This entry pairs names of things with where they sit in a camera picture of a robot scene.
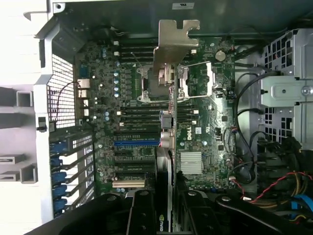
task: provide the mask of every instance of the sticker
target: sticker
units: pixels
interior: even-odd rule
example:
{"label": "sticker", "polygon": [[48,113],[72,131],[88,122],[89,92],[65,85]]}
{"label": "sticker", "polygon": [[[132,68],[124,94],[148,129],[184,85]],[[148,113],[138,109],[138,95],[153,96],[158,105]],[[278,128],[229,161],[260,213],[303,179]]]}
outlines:
{"label": "sticker", "polygon": [[194,9],[194,2],[173,3],[172,10],[191,10]]}
{"label": "sticker", "polygon": [[202,134],[201,127],[196,127],[196,135]]}

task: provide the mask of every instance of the perforated metal panel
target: perforated metal panel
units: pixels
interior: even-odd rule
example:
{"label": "perforated metal panel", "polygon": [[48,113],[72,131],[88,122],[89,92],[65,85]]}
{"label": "perforated metal panel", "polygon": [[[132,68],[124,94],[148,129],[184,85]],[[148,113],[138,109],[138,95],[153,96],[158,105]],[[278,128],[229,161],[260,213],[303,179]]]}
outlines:
{"label": "perforated metal panel", "polygon": [[293,73],[293,32],[289,32],[279,39],[273,41],[266,48],[264,54],[265,67],[271,70],[289,69],[288,73]]}
{"label": "perforated metal panel", "polygon": [[265,108],[265,133],[272,141],[281,143],[293,136],[293,108]]}
{"label": "perforated metal panel", "polygon": [[52,55],[53,75],[47,85],[48,114],[57,128],[75,125],[73,65]]}

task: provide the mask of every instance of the blue cable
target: blue cable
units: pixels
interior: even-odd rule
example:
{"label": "blue cable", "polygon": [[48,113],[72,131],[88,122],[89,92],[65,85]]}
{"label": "blue cable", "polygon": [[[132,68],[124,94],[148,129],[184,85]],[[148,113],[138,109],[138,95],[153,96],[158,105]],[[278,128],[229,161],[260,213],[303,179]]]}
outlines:
{"label": "blue cable", "polygon": [[[310,208],[310,210],[313,212],[313,200],[311,198],[309,198],[307,195],[304,194],[298,194],[295,195],[294,198],[299,198],[302,199]],[[297,210],[299,209],[299,204],[297,202],[291,202],[291,209],[293,210]]]}

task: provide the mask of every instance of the ventilation grille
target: ventilation grille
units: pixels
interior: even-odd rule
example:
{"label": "ventilation grille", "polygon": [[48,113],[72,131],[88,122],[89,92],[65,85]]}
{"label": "ventilation grille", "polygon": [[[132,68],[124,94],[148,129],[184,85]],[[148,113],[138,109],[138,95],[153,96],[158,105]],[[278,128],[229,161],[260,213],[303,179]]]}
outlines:
{"label": "ventilation grille", "polygon": [[57,121],[57,128],[75,125],[75,96],[73,65],[52,55],[53,75],[47,85],[50,121]]}
{"label": "ventilation grille", "polygon": [[201,152],[181,152],[180,169],[184,175],[202,174],[203,163]]}
{"label": "ventilation grille", "polygon": [[292,137],[292,108],[265,108],[265,133],[272,141],[281,143]]}
{"label": "ventilation grille", "polygon": [[293,65],[293,48],[290,38],[292,38],[292,32],[267,46],[267,52],[264,54],[265,67],[270,70],[282,70]]}

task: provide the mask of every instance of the black cable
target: black cable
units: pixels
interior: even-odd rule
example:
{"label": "black cable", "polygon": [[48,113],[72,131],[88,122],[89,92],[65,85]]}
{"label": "black cable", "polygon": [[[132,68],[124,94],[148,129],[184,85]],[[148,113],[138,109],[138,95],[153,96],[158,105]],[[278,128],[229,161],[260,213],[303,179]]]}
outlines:
{"label": "black cable", "polygon": [[251,146],[252,146],[252,144],[253,144],[254,138],[255,138],[258,134],[263,134],[263,135],[265,135],[265,138],[266,138],[268,141],[270,141],[270,137],[269,137],[268,134],[265,133],[264,131],[256,131],[256,132],[253,132],[252,135],[251,135],[251,137],[250,137],[250,141],[249,141],[249,146],[250,146],[250,148],[251,148]]}
{"label": "black cable", "polygon": [[62,87],[62,89],[60,90],[59,92],[59,95],[58,95],[58,99],[57,99],[57,112],[56,112],[56,117],[55,117],[55,120],[58,121],[58,115],[59,115],[59,103],[60,103],[60,97],[61,97],[61,94],[62,94],[62,91],[64,91],[64,89],[66,87],[68,87],[70,84],[74,84],[74,83],[78,83],[78,82],[69,82],[67,83],[65,86]]}
{"label": "black cable", "polygon": [[257,108],[251,108],[251,109],[242,109],[238,112],[238,116],[245,113],[245,112],[254,112],[254,113],[257,113],[257,114],[260,114],[260,115],[263,115],[264,114],[264,111],[261,110],[261,109],[257,109]]}
{"label": "black cable", "polygon": [[242,133],[242,131],[241,131],[241,129],[240,129],[239,121],[238,121],[238,106],[239,106],[239,100],[240,100],[240,98],[243,96],[243,94],[246,92],[246,90],[248,90],[248,88],[249,88],[250,86],[252,86],[254,83],[260,81],[260,80],[263,79],[263,78],[266,78],[266,77],[269,77],[269,76],[277,76],[277,75],[279,75],[279,74],[280,74],[280,72],[271,71],[271,72],[262,74],[262,75],[260,75],[260,76],[257,76],[256,78],[254,78],[253,80],[249,81],[249,82],[244,86],[244,88],[240,91],[240,93],[237,95],[237,98],[235,99],[235,105],[234,105],[234,114],[235,114],[235,115],[234,115],[234,122],[235,122],[235,126],[237,127],[238,134],[239,134],[239,136],[241,137],[241,139],[242,139],[244,145],[245,145],[245,146],[247,147],[247,149],[248,149],[248,152],[249,152],[249,154],[250,154],[250,156],[251,156],[251,159],[252,159],[251,161],[254,160],[254,154],[253,154],[253,152],[251,151],[250,146],[249,146],[249,144],[247,143],[247,141],[246,141],[246,139],[245,139],[245,137],[244,137],[244,135],[243,135],[243,133]]}
{"label": "black cable", "polygon": [[254,26],[252,25],[242,25],[242,26],[239,26],[237,28],[234,28],[232,29],[231,31],[229,31],[225,37],[228,37],[231,33],[237,31],[238,29],[242,29],[242,28],[252,28],[255,32],[257,32],[261,37],[262,39],[264,40],[264,42],[266,42],[267,44],[270,44],[270,41],[263,35],[263,33],[261,33],[259,30],[257,30]]}
{"label": "black cable", "polygon": [[268,69],[268,68],[266,68],[266,67],[264,67],[262,65],[259,65],[259,64],[235,63],[235,66],[243,67],[243,68],[260,68],[260,69],[263,69],[266,72],[270,71],[270,69]]}
{"label": "black cable", "polygon": [[244,74],[241,74],[239,77],[238,77],[238,79],[237,79],[237,81],[236,81],[236,85],[238,85],[238,83],[239,83],[239,81],[240,81],[240,79],[242,79],[244,76],[246,76],[246,75],[253,75],[253,76],[259,76],[257,73],[254,73],[254,72],[246,72],[246,73],[244,73]]}
{"label": "black cable", "polygon": [[256,45],[256,46],[253,46],[253,47],[250,47],[249,49],[247,50],[244,50],[242,52],[239,52],[237,53],[235,56],[234,56],[234,61],[237,61],[237,60],[240,60],[240,59],[243,59],[257,51],[260,51],[260,50],[263,50],[263,48],[268,45],[268,44],[260,44],[260,45]]}

